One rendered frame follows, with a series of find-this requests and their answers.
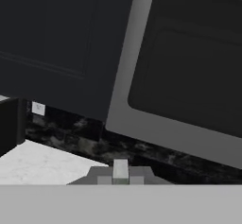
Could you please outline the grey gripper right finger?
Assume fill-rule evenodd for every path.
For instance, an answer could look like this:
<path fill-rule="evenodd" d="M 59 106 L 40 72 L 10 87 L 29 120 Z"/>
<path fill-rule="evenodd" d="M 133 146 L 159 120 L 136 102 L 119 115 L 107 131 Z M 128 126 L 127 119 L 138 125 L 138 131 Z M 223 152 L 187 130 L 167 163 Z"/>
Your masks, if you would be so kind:
<path fill-rule="evenodd" d="M 169 181 L 156 176 L 150 166 L 127 166 L 129 184 L 168 185 Z"/>

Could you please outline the dark navy cupboard door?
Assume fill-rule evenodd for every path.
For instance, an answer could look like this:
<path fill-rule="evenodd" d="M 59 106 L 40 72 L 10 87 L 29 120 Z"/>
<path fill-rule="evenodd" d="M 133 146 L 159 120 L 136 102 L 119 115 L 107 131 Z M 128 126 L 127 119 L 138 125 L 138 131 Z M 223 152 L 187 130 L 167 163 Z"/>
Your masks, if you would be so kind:
<path fill-rule="evenodd" d="M 0 0 L 0 95 L 104 121 L 132 0 Z"/>

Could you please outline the black box-shaped appliance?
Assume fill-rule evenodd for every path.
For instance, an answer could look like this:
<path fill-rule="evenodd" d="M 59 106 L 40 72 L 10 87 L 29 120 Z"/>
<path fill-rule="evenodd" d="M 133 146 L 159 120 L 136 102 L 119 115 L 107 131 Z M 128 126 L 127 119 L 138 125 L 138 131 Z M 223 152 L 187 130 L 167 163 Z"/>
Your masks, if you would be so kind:
<path fill-rule="evenodd" d="M 0 157 L 26 139 L 26 101 L 0 95 Z"/>

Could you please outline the white wall socket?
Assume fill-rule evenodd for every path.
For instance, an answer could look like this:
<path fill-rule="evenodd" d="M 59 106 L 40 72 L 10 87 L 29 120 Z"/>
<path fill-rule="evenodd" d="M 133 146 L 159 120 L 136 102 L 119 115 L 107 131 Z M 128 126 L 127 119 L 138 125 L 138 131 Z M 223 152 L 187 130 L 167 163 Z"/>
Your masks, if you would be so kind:
<path fill-rule="evenodd" d="M 32 102 L 31 111 L 40 116 L 44 116 L 45 115 L 45 105 L 42 103 L 38 103 L 38 102 Z"/>

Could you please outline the grey microwave oven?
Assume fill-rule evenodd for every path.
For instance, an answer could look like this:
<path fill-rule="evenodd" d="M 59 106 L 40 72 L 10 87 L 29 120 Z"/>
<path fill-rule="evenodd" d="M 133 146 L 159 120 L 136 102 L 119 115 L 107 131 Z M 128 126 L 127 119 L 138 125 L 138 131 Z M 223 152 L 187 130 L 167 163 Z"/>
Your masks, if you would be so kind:
<path fill-rule="evenodd" d="M 106 128 L 242 169 L 242 0 L 133 0 Z"/>

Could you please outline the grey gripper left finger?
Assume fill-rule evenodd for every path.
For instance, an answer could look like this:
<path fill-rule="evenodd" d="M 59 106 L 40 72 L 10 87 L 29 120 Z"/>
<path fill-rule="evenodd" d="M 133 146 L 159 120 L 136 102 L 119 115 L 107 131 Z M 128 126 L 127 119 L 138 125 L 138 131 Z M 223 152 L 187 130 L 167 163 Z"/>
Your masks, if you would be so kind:
<path fill-rule="evenodd" d="M 72 181 L 70 184 L 114 184 L 121 179 L 120 165 L 120 159 L 114 159 L 112 166 L 92 166 L 86 176 Z"/>

